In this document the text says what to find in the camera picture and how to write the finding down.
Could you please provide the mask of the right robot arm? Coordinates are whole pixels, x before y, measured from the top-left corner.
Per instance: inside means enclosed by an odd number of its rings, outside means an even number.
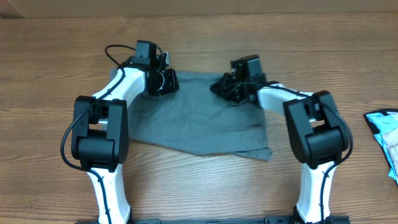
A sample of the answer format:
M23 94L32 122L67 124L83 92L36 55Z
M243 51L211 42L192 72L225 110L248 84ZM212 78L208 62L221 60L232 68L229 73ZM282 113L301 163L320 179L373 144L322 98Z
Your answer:
M332 215L328 205L333 174L353 150L352 132L330 92L298 91L267 80L258 55L233 60L230 66L232 71L210 90L235 106L253 103L284 116L292 152L301 163L293 213L266 216L263 222L349 223L349 216Z

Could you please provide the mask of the grey shorts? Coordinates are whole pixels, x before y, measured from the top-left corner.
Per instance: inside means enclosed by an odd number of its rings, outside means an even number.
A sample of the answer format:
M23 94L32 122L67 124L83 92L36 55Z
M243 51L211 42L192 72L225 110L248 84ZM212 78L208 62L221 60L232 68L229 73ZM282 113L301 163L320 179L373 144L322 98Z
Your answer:
M130 139L191 154L234 154L268 161L263 110L231 106L210 91L219 73L177 72L177 92L148 100L138 96L128 112Z

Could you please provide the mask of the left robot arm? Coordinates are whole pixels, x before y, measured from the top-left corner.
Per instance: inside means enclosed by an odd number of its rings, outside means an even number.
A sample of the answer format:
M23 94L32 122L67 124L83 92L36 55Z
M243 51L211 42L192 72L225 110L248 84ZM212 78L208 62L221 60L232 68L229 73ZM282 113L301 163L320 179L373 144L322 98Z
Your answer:
M65 131L60 152L71 137L71 153L76 166L86 172L98 204L97 223L132 223L123 181L123 163L129 150L127 109L137 98L159 101L179 89L175 70L169 68L169 55L150 41L138 40L134 55L116 62L114 78L92 96L79 96L74 103L73 121Z

